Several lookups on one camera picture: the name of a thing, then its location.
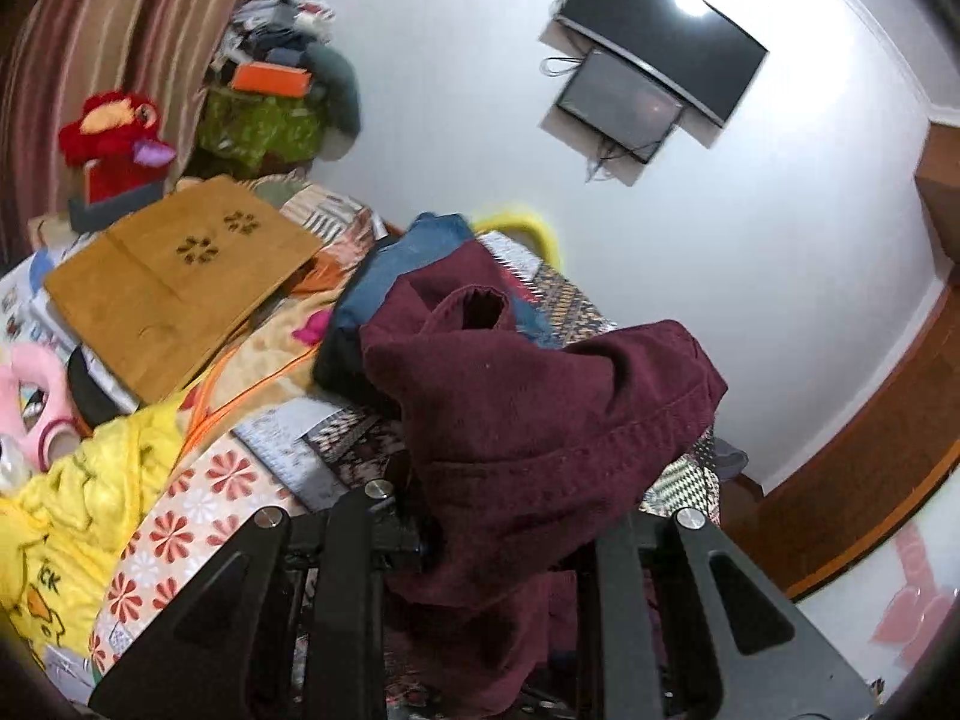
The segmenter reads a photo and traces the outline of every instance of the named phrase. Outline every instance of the maroon towel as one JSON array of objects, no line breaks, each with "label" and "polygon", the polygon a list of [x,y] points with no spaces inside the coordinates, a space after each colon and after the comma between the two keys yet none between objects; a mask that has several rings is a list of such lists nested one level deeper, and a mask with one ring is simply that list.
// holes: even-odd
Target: maroon towel
[{"label": "maroon towel", "polygon": [[546,655],[544,572],[637,504],[727,388],[677,322],[547,350],[515,333],[507,294],[468,242],[400,276],[361,329],[443,529],[438,565],[390,589],[416,663],[464,716],[510,706]]}]

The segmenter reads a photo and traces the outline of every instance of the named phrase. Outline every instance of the metal bolt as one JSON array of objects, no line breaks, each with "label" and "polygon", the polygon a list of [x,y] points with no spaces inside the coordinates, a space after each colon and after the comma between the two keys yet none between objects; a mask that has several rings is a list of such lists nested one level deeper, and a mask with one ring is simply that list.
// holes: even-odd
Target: metal bolt
[{"label": "metal bolt", "polygon": [[363,492],[367,494],[367,498],[382,501],[394,494],[394,486],[386,479],[374,479],[364,485]]},{"label": "metal bolt", "polygon": [[275,528],[283,521],[283,509],[277,506],[266,506],[253,514],[253,522],[258,528]]},{"label": "metal bolt", "polygon": [[699,531],[707,524],[707,517],[704,517],[704,513],[699,509],[686,507],[677,512],[677,522],[689,531]]}]

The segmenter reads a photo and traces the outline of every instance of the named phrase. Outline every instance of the orange cord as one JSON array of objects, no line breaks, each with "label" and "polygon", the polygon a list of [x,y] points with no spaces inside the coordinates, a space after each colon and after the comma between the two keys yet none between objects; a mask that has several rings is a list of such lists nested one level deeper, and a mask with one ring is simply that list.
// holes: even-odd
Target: orange cord
[{"label": "orange cord", "polygon": [[[194,406],[194,412],[192,413],[192,415],[190,415],[191,426],[187,428],[187,435],[186,435],[186,440],[184,441],[184,448],[181,449],[181,453],[179,453],[178,460],[182,459],[184,455],[191,452],[200,442],[202,442],[203,439],[207,435],[209,435],[210,431],[213,430],[224,419],[224,417],[227,416],[229,412],[233,410],[233,408],[235,408],[236,406],[240,405],[245,400],[250,398],[253,394],[258,392],[263,386],[270,384],[271,381],[274,381],[275,379],[280,378],[280,376],[283,376],[286,373],[288,373],[290,370],[295,368],[301,362],[306,360],[311,354],[316,352],[317,349],[318,349],[317,346],[313,346],[307,349],[304,352],[304,354],[301,354],[299,355],[299,357],[296,357],[296,359],[291,360],[290,362],[287,362],[287,364],[284,367],[282,367],[280,370],[277,370],[276,372],[271,373],[269,376],[267,376],[264,379],[261,379],[250,388],[244,389],[241,392],[241,394],[238,394],[232,400],[229,400],[227,401],[227,403],[224,403],[224,405],[222,405],[219,409],[215,410],[215,412],[212,413],[210,416],[206,416],[205,418],[200,419],[199,422],[194,426],[193,418],[198,413],[198,409],[203,408],[205,410],[206,405],[208,405],[210,401],[210,391],[212,391],[213,386],[211,385],[209,388],[205,387],[203,391],[198,393],[197,404]],[[232,353],[229,353],[229,356],[224,355],[224,357],[222,357],[221,360],[219,360],[217,364],[214,365],[214,367],[210,370],[210,374],[208,375],[208,378],[203,380],[204,385],[211,378],[214,378],[215,374],[216,374],[216,378],[220,378],[220,374],[223,372],[223,366],[221,365],[221,362],[224,362],[229,357],[232,357]]]}]

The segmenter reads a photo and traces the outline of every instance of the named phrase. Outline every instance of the green bag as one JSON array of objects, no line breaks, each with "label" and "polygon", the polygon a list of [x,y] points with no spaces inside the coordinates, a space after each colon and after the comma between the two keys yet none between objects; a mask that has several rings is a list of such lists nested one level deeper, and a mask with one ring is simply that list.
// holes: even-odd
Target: green bag
[{"label": "green bag", "polygon": [[323,141],[322,108],[298,98],[211,87],[197,146],[257,170],[270,153],[283,162],[311,160]]}]

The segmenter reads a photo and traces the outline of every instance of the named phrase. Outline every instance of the pink fabric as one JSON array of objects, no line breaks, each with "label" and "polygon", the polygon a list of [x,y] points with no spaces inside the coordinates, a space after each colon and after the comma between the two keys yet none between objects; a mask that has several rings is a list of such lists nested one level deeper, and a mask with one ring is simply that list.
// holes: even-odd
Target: pink fabric
[{"label": "pink fabric", "polygon": [[899,530],[894,545],[906,582],[887,605],[871,640],[901,648],[896,663],[912,669],[946,619],[957,589],[937,586],[923,535],[914,522]]},{"label": "pink fabric", "polygon": [[[36,384],[46,394],[43,410],[27,430],[20,409],[21,383]],[[56,353],[39,343],[15,343],[10,362],[0,365],[0,433],[17,442],[23,456],[38,471],[50,469],[47,437],[50,431],[73,425],[73,405],[64,365]]]},{"label": "pink fabric", "polygon": [[306,324],[299,330],[294,330],[290,335],[304,346],[316,346],[320,341],[323,341],[323,335],[326,333],[326,327],[330,324],[332,313],[333,309],[325,308],[323,311],[310,314]]}]

